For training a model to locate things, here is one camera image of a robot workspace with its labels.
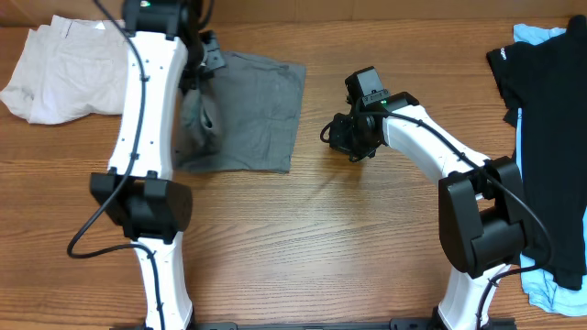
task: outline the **blue fabric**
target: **blue fabric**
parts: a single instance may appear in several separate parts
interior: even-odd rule
[[[532,45],[540,44],[550,38],[565,33],[566,29],[555,27],[544,29],[529,27],[526,24],[514,26],[514,40]],[[522,173],[522,109],[518,109],[517,129],[515,132],[516,163]],[[587,210],[583,216],[583,239],[587,241]],[[521,266],[534,266],[533,259],[520,256]],[[530,304],[542,308],[546,312],[563,314],[567,316],[587,315],[587,276],[583,276],[583,285],[580,291],[561,288],[554,280],[552,274],[539,269],[522,274],[522,287],[530,298]]]

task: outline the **wood surface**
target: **wood surface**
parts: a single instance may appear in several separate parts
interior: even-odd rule
[[[289,174],[177,173],[193,188],[183,245],[185,278],[201,322],[386,321],[428,316],[450,265],[437,237],[437,192],[399,152],[351,164],[320,142],[347,113],[344,79],[374,65],[392,92],[409,91],[457,139],[491,158],[511,155],[485,53],[512,42],[512,19],[214,25],[224,50],[307,67]],[[566,19],[526,19],[543,27]],[[0,29],[0,85],[27,35]],[[132,251],[73,260],[65,248],[96,203],[92,171],[105,171],[119,116],[29,125],[0,105],[0,329],[107,329],[145,316]],[[123,243],[105,216],[82,250]],[[502,282],[492,316],[520,329],[585,329],[528,304],[519,277]]]
[[[119,17],[124,0],[101,0]],[[2,16],[2,4],[17,9]],[[372,19],[564,17],[587,13],[585,0],[216,0],[215,23]],[[53,15],[101,19],[92,0],[0,0],[0,26],[49,24]]]

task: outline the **crumpled white fabric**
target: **crumpled white fabric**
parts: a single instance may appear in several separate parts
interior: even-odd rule
[[[30,124],[61,124],[122,114],[126,83],[127,43],[111,22],[54,16],[28,32],[0,100]]]

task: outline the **wooden floor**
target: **wooden floor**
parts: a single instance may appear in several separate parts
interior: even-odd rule
[[[544,27],[566,19],[526,19]],[[201,322],[386,321],[427,316],[450,265],[437,237],[437,193],[405,156],[381,148],[351,164],[318,135],[347,113],[344,79],[374,65],[392,92],[408,91],[448,132],[496,158],[514,129],[485,53],[512,42],[520,20],[430,20],[214,26],[224,50],[303,63],[302,119],[289,174],[224,172],[177,181],[194,192],[183,245]],[[26,29],[0,29],[0,84]],[[92,171],[105,171],[118,116],[31,126],[0,105],[0,329],[107,329],[145,315],[131,251],[73,260],[65,248],[95,210]],[[80,249],[126,240],[107,217]],[[503,281],[491,315],[520,329],[584,329],[587,318],[528,304],[519,278]]]

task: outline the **folded gray cloth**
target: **folded gray cloth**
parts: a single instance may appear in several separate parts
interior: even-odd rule
[[[226,68],[183,100],[177,169],[289,171],[305,67],[230,51],[224,57]]]

